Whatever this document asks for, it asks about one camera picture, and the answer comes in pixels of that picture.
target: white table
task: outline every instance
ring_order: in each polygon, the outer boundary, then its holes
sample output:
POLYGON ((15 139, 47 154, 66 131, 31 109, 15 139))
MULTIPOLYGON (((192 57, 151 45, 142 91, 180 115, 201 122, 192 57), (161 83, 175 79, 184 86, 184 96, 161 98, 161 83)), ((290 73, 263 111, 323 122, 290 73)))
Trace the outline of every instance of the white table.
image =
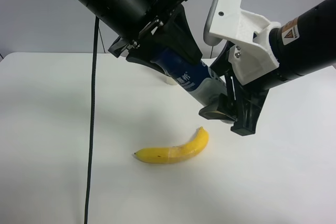
MULTIPOLYGON (((0 63, 0 223, 82 223, 91 54, 14 53, 0 63)), ((89 223, 335 223, 336 71, 269 92, 240 137, 179 86, 99 55, 89 223), (149 165, 147 146, 210 134, 197 157, 149 165)))

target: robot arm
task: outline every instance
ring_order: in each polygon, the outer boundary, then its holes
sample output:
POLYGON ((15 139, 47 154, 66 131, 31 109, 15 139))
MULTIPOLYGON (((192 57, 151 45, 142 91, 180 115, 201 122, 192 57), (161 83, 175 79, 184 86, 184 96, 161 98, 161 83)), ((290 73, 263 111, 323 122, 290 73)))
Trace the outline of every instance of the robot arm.
POLYGON ((241 0, 213 0, 204 30, 211 46, 227 43, 208 67, 190 32, 187 0, 80 0, 118 33, 116 57, 171 76, 204 108, 199 115, 254 134, 268 90, 336 62, 336 0, 326 0, 280 27, 242 10, 241 0))

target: yellow banana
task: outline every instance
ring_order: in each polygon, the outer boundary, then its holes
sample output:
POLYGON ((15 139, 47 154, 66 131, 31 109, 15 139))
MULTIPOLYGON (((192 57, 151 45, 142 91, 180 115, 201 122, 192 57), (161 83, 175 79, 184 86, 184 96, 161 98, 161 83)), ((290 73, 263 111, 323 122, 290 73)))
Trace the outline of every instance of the yellow banana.
POLYGON ((189 143, 163 148, 145 148, 134 153, 136 157, 146 163, 172 164, 189 159, 200 153, 207 145, 209 134, 203 127, 198 129, 196 137, 189 143))

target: warning label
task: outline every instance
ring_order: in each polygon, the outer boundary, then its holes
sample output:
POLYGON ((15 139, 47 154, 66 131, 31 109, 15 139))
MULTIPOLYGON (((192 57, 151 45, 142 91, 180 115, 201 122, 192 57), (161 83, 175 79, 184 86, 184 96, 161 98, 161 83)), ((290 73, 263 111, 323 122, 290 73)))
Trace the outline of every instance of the warning label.
POLYGON ((282 27, 282 43, 287 45, 300 37, 298 18, 293 19, 282 27))

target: white wall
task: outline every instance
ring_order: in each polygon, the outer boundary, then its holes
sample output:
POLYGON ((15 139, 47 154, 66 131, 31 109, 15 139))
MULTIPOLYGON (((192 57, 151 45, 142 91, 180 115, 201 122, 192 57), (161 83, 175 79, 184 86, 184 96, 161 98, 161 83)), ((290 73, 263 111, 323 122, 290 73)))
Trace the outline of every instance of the white wall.
MULTIPOLYGON (((211 48, 203 42, 203 27, 212 0, 185 3, 191 31, 204 56, 211 48)), ((323 0, 243 0, 242 8, 282 24, 323 0)), ((94 16, 77 0, 0 0, 0 53, 91 52, 94 16)), ((101 25, 104 44, 117 35, 101 25)), ((214 56, 221 51, 214 49, 214 56)))

